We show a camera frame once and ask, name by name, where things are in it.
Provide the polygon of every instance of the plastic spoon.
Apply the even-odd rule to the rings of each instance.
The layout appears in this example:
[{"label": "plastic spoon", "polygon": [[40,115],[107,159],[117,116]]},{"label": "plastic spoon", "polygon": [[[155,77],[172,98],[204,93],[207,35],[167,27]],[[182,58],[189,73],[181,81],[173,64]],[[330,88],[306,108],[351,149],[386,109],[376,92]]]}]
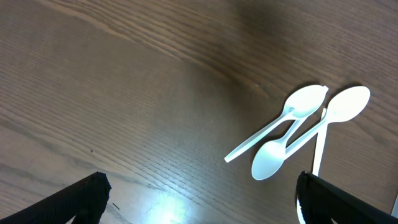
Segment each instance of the plastic spoon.
[{"label": "plastic spoon", "polygon": [[246,152],[255,143],[270,133],[280,123],[287,120],[306,118],[313,114],[325,99],[328,87],[321,85],[310,85],[303,87],[290,95],[284,105],[280,116],[262,128],[256,134],[241,143],[236,149],[230,152],[224,159],[226,162],[232,161],[242,153]]},{"label": "plastic spoon", "polygon": [[312,129],[300,136],[286,149],[289,158],[324,126],[333,122],[345,122],[357,116],[367,105],[371,92],[365,86],[356,86],[342,91],[329,102],[325,117]]},{"label": "plastic spoon", "polygon": [[266,142],[254,157],[251,175],[256,180],[264,180],[274,175],[285,159],[286,144],[306,118],[295,120],[286,134],[280,139]]}]

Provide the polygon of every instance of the dark wood plank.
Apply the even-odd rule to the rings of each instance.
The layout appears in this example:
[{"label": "dark wood plank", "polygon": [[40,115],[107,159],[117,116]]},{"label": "dark wood plank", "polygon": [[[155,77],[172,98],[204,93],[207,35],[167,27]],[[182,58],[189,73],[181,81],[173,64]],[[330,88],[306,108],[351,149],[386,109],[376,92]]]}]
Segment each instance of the dark wood plank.
[{"label": "dark wood plank", "polygon": [[2,0],[0,27],[0,218],[98,170],[113,188],[102,223],[297,223],[314,140],[262,182],[253,152],[223,158],[308,82],[328,100],[370,88],[330,126],[320,175],[392,209],[394,1]]}]

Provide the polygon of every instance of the table surface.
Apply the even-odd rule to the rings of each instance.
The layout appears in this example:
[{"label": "table surface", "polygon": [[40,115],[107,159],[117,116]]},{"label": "table surface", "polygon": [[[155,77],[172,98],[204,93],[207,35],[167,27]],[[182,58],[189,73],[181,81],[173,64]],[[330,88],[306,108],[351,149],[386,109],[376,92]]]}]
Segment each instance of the table surface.
[{"label": "table surface", "polygon": [[102,223],[297,223],[315,139],[265,181],[250,171],[261,144],[223,158],[311,83],[330,88],[324,105],[370,89],[329,126],[320,177],[392,210],[397,1],[0,0],[0,27],[0,218],[100,171]]}]

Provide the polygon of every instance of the white plastic spoon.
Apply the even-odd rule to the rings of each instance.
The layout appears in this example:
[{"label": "white plastic spoon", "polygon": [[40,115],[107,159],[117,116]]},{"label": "white plastic spoon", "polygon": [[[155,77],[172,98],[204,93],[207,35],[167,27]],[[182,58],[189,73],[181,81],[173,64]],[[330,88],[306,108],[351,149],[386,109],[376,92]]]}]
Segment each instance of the white plastic spoon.
[{"label": "white plastic spoon", "polygon": [[324,126],[333,122],[345,122],[357,116],[367,105],[371,92],[365,86],[351,87],[337,94],[329,102],[325,117],[312,129],[300,136],[286,149],[289,158]]},{"label": "white plastic spoon", "polygon": [[310,85],[294,92],[287,98],[284,109],[280,116],[262,128],[256,134],[242,142],[236,149],[230,152],[224,159],[226,162],[232,161],[242,153],[246,152],[255,143],[270,133],[280,123],[287,120],[306,118],[313,114],[325,99],[328,87],[321,85]]}]

